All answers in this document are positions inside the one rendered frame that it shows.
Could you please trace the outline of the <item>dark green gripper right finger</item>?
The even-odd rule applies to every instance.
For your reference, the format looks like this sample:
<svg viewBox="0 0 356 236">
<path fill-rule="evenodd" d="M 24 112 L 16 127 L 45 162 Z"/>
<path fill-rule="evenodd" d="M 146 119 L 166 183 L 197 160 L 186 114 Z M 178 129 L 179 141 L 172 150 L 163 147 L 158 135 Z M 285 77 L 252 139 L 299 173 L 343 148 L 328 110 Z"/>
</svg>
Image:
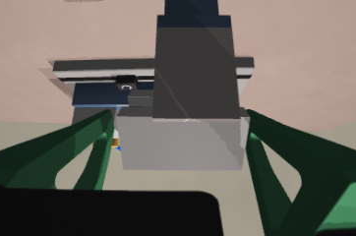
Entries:
<svg viewBox="0 0 356 236">
<path fill-rule="evenodd" d="M 246 154 L 265 236 L 316 236 L 356 230 L 356 149 L 286 126 L 252 109 Z M 293 203 L 262 141 L 295 168 Z"/>
</svg>

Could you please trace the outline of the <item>grey metal block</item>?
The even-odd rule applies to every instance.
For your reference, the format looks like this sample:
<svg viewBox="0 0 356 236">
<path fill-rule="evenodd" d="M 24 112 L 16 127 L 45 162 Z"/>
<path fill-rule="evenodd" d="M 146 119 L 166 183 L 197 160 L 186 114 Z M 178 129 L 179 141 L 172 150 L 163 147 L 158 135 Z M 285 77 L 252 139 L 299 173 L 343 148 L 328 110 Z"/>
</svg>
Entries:
<svg viewBox="0 0 356 236">
<path fill-rule="evenodd" d="M 239 122 L 153 122 L 152 101 L 153 89 L 132 89 L 116 116 L 123 170 L 242 170 L 244 107 Z"/>
</svg>

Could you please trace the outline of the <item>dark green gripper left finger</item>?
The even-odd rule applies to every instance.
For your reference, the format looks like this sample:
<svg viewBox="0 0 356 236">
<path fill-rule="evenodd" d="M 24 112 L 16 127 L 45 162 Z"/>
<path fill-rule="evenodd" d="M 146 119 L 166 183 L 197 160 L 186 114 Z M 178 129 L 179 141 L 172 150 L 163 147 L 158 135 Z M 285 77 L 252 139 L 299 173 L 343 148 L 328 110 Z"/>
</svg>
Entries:
<svg viewBox="0 0 356 236">
<path fill-rule="evenodd" d="M 114 135 L 110 109 L 76 124 L 0 150 L 0 185 L 56 189 L 57 173 L 95 140 L 73 189 L 102 190 Z"/>
</svg>

